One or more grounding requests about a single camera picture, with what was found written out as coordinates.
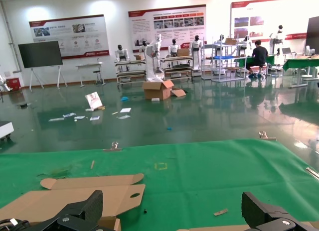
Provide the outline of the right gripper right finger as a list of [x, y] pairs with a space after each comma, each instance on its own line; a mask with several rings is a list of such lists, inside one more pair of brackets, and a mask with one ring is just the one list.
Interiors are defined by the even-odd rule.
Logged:
[[262, 203], [251, 192], [242, 193], [241, 213], [250, 231], [317, 231], [279, 206]]

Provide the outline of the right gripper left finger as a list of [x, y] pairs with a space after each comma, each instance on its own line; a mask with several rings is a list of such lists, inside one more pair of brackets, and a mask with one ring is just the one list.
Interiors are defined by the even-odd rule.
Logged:
[[94, 191], [88, 199], [66, 205], [56, 216], [27, 231], [99, 231], [103, 211], [103, 192]]

